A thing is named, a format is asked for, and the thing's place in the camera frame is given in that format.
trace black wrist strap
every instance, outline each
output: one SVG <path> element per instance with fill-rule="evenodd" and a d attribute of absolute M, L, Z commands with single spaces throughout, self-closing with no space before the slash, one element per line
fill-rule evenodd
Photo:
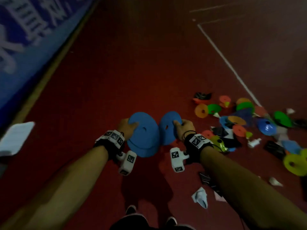
<path fill-rule="evenodd" d="M 108 151 L 108 160 L 112 160 L 115 159 L 117 154 L 123 151 L 125 147 L 125 138 L 120 132 L 109 130 L 95 141 L 94 147 L 98 146 L 104 146 Z"/>
<path fill-rule="evenodd" d="M 190 155 L 190 158 L 186 161 L 187 163 L 199 163 L 201 151 L 205 147 L 213 147 L 212 142 L 201 134 L 187 135 L 184 145 L 186 146 L 187 153 Z"/>

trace black shoe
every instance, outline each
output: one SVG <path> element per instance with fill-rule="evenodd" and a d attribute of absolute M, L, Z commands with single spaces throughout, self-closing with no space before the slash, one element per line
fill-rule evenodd
<path fill-rule="evenodd" d="M 126 210 L 126 215 L 130 215 L 136 213 L 136 207 L 134 205 L 130 205 Z"/>
<path fill-rule="evenodd" d="M 166 227 L 173 227 L 173 226 L 177 226 L 177 220 L 175 219 L 175 217 L 171 216 L 167 219 L 166 221 L 166 224 L 165 224 Z"/>

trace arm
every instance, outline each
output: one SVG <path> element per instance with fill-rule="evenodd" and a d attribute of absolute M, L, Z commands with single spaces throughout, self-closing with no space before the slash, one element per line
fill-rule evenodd
<path fill-rule="evenodd" d="M 129 139 L 137 123 L 122 120 L 119 132 Z M 71 164 L 37 194 L 29 204 L 21 207 L 0 230 L 9 229 L 60 229 L 80 208 L 90 194 L 108 161 L 103 146 L 95 147 Z"/>
<path fill-rule="evenodd" d="M 174 124 L 183 141 L 182 134 L 195 128 L 191 121 L 182 121 L 183 126 Z M 249 170 L 212 147 L 205 147 L 198 157 L 228 203 L 249 223 L 258 228 L 307 229 L 307 215 Z"/>

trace red floor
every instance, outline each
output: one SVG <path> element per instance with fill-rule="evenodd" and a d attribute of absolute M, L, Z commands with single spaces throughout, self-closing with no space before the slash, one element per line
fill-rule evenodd
<path fill-rule="evenodd" d="M 235 1 L 240 0 L 103 0 L 27 118 L 36 126 L 0 180 L 1 220 L 33 197 L 63 164 L 90 149 L 105 130 L 114 129 L 121 118 L 143 111 L 159 122 L 175 110 L 203 131 L 218 126 L 218 119 L 195 116 L 191 102 L 195 92 L 214 92 L 213 102 L 223 94 L 233 100 L 249 97 L 197 27 L 202 22 L 244 15 L 201 26 L 268 111 L 291 107 L 304 117 L 304 32 L 297 28 L 280 38 L 280 32 L 295 29 L 294 23 L 299 27 L 294 7 L 301 3 L 278 0 L 281 4 L 274 7 L 277 0 L 257 0 L 189 12 Z M 293 24 L 278 21 L 282 7 L 289 8 L 287 14 L 296 13 Z M 273 23 L 280 23 L 279 28 Z M 289 135 L 307 146 L 303 131 L 291 130 Z M 276 189 L 306 212 L 299 178 L 262 149 L 266 139 L 270 138 L 263 137 L 255 149 L 243 147 L 229 157 L 264 180 L 277 178 L 284 187 Z M 236 212 L 216 201 L 210 188 L 204 187 L 208 209 L 193 203 L 191 195 L 201 186 L 197 172 L 202 167 L 190 165 L 185 172 L 174 173 L 169 149 L 137 158 L 132 174 L 125 178 L 109 162 L 66 229 L 107 229 L 124 214 L 125 205 L 136 203 L 154 227 L 173 214 L 180 223 L 197 229 L 243 229 Z"/>

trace wrist strap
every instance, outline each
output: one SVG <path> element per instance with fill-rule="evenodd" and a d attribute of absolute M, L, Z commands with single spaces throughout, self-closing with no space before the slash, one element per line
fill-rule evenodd
<path fill-rule="evenodd" d="M 187 153 L 190 155 L 189 160 L 190 163 L 193 162 L 200 162 L 200 155 L 202 149 L 204 149 L 207 146 L 213 147 L 212 142 L 204 137 L 201 134 L 189 134 L 185 138 L 184 145 L 186 146 Z"/>
<path fill-rule="evenodd" d="M 99 137 L 94 147 L 104 146 L 108 151 L 109 160 L 114 159 L 125 147 L 125 138 L 121 132 L 117 130 L 108 130 L 104 135 Z"/>

